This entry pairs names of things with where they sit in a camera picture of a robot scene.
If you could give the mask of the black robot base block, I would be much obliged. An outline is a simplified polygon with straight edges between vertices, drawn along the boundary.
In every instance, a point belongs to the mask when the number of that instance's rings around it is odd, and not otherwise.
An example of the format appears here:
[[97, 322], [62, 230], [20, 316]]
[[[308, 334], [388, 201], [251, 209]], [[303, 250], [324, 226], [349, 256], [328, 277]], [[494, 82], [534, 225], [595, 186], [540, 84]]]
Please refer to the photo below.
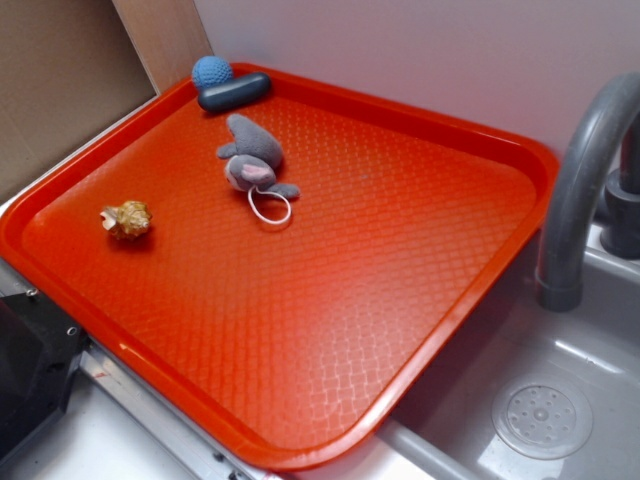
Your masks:
[[62, 418], [87, 334], [44, 294], [1, 298], [1, 463]]

